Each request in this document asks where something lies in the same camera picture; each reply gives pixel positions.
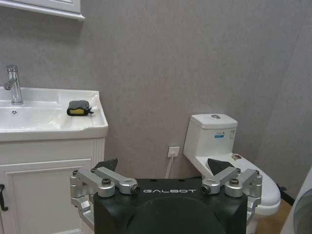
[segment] white toilet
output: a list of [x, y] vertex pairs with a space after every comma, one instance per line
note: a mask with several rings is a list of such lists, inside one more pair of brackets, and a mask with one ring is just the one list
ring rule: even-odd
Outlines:
[[200, 114], [191, 117], [184, 154], [205, 178], [213, 176], [207, 160], [226, 161], [241, 171], [259, 170], [263, 176], [261, 204], [256, 207], [255, 216], [247, 226], [246, 234], [254, 234], [258, 220], [275, 214], [281, 196], [274, 181], [251, 162], [232, 153], [237, 121], [223, 114]]

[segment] chrome faucet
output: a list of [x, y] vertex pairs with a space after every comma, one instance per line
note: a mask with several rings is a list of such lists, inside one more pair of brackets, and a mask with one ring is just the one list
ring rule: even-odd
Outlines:
[[4, 85], [5, 90], [11, 90], [12, 105], [22, 105], [23, 98], [20, 91], [19, 72], [16, 65], [6, 66], [9, 81]]

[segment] sink drain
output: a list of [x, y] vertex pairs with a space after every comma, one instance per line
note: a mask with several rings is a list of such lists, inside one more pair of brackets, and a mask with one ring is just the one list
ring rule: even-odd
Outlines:
[[17, 110], [11, 111], [11, 115], [16, 116], [17, 114], [18, 114], [18, 111], [17, 111]]

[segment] wooden floor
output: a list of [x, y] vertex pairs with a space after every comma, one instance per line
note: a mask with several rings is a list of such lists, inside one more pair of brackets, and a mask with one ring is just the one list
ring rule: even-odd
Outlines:
[[277, 214], [259, 221], [256, 234], [279, 234], [291, 208], [286, 201], [282, 200]]

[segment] wall outlet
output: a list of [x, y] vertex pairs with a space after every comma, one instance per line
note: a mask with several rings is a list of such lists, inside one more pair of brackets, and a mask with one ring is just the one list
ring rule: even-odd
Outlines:
[[167, 157], [177, 157], [179, 155], [180, 146], [169, 146]]

